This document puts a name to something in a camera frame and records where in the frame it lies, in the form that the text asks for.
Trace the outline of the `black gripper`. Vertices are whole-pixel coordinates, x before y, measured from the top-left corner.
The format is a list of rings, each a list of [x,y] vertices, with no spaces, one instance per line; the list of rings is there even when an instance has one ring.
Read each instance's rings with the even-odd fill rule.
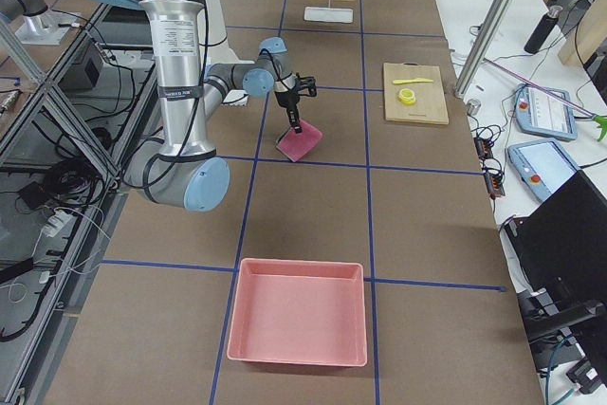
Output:
[[[300,115],[297,108],[300,101],[298,90],[289,88],[285,91],[275,91],[274,94],[278,104],[286,110],[290,128],[295,134],[300,134],[303,128],[300,125]]]

